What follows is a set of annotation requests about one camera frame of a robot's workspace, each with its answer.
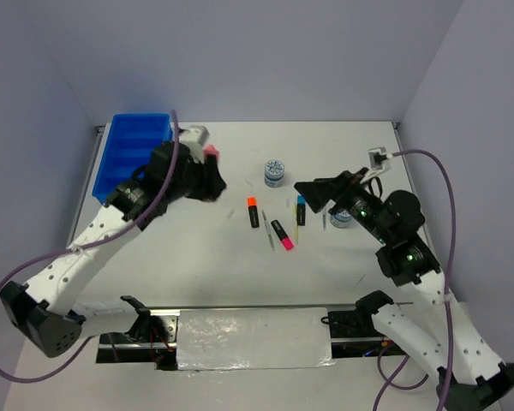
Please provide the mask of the pink capped pencil tube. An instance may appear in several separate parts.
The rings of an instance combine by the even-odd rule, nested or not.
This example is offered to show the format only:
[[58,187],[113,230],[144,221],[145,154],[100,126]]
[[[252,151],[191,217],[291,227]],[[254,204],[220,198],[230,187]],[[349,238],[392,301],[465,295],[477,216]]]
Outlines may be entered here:
[[206,157],[213,156],[215,158],[219,158],[219,151],[216,149],[214,145],[208,145],[203,150]]

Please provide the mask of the green gel pen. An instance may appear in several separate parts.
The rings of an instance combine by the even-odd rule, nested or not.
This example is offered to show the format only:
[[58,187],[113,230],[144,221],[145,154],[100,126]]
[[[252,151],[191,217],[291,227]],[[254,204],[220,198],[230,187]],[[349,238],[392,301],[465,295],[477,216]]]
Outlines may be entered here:
[[275,246],[274,246],[274,240],[272,238],[272,228],[271,228],[271,225],[266,217],[266,213],[264,210],[261,210],[261,213],[262,213],[262,217],[263,217],[263,221],[264,221],[264,225],[265,225],[265,229],[266,229],[266,235],[267,235],[267,238],[268,238],[268,241],[270,243],[270,246],[271,246],[271,249],[272,251],[275,250]]

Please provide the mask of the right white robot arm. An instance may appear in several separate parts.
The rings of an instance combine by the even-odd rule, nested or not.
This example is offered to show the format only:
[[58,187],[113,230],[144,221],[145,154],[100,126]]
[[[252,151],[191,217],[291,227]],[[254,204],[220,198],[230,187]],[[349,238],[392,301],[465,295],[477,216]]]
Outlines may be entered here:
[[298,182],[296,191],[313,212],[348,212],[380,242],[383,275],[415,305],[428,328],[408,319],[391,297],[375,291],[356,302],[356,328],[391,339],[428,375],[446,410],[484,410],[514,388],[514,363],[485,342],[447,290],[446,274],[419,236],[425,223],[417,197],[405,190],[385,200],[365,189],[362,174]]

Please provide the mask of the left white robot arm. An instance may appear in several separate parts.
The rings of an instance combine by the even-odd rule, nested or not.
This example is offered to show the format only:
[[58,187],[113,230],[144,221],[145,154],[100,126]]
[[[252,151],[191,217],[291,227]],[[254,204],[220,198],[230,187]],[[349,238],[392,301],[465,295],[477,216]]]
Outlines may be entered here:
[[40,273],[20,284],[7,282],[0,300],[12,324],[49,358],[85,337],[122,333],[139,342],[151,330],[151,312],[131,295],[112,303],[77,301],[81,291],[168,205],[181,198],[218,199],[226,184],[218,170],[218,152],[197,142],[166,142],[153,149],[148,164],[118,184],[96,217]]

